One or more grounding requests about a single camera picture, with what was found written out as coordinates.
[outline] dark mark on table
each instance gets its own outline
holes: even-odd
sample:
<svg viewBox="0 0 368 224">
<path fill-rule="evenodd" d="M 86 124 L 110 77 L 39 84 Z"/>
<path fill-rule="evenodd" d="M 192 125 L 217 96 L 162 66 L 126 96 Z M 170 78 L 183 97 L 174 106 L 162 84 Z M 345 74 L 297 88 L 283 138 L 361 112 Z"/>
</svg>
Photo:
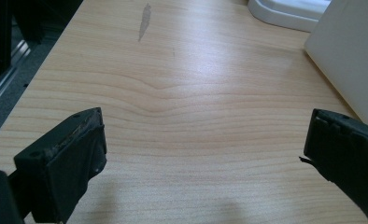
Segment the dark mark on table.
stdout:
<svg viewBox="0 0 368 224">
<path fill-rule="evenodd" d="M 141 21 L 141 25 L 140 25 L 140 32 L 139 32 L 139 37 L 138 37 L 138 42 L 140 42 L 141 38 L 143 38 L 144 33 L 147 30 L 147 27 L 149 27 L 149 19 L 151 18 L 151 6 L 149 4 L 147 4 L 144 7 L 143 10 L 143 19 Z"/>
</svg>

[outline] white plastic container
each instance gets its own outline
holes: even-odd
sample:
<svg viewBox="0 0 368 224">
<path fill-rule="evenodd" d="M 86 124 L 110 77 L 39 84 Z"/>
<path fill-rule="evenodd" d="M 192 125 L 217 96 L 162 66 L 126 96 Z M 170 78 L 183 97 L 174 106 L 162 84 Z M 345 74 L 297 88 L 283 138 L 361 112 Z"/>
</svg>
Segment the white plastic container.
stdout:
<svg viewBox="0 0 368 224">
<path fill-rule="evenodd" d="M 261 21 L 311 32 L 330 0 L 250 0 L 248 9 Z"/>
</svg>

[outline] wood grain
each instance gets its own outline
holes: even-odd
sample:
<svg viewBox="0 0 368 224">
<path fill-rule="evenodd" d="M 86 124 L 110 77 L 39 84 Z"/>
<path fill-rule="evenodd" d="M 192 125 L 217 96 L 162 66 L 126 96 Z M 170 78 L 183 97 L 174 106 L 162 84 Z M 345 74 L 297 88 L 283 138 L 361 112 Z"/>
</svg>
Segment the wood grain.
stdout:
<svg viewBox="0 0 368 224">
<path fill-rule="evenodd" d="M 307 37 L 246 1 L 85 0 L 2 127 L 0 169 L 101 106 L 108 163 L 69 223 L 366 223 L 298 160 L 313 108 L 355 116 Z"/>
</svg>

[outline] light wood surface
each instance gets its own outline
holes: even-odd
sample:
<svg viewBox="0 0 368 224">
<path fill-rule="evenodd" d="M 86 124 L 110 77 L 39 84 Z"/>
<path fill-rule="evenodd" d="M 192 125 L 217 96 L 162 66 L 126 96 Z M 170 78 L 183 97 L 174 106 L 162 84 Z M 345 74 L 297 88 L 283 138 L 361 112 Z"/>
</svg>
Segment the light wood surface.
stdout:
<svg viewBox="0 0 368 224">
<path fill-rule="evenodd" d="M 353 113 L 304 53 L 308 33 L 246 4 L 85 0 L 2 127 L 0 170 L 101 106 L 108 163 L 69 223 L 368 223 L 298 159 L 313 108 Z"/>
</svg>

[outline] white object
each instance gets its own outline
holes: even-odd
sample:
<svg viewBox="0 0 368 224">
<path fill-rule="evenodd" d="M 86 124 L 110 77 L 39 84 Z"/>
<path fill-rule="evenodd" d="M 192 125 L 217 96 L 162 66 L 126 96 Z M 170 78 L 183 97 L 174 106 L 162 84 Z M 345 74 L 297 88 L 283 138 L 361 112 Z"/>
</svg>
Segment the white object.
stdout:
<svg viewBox="0 0 368 224">
<path fill-rule="evenodd" d="M 250 0 L 248 9 L 261 21 L 311 32 L 330 0 Z"/>
<path fill-rule="evenodd" d="M 305 49 L 368 124 L 368 0 L 333 0 Z"/>
</svg>

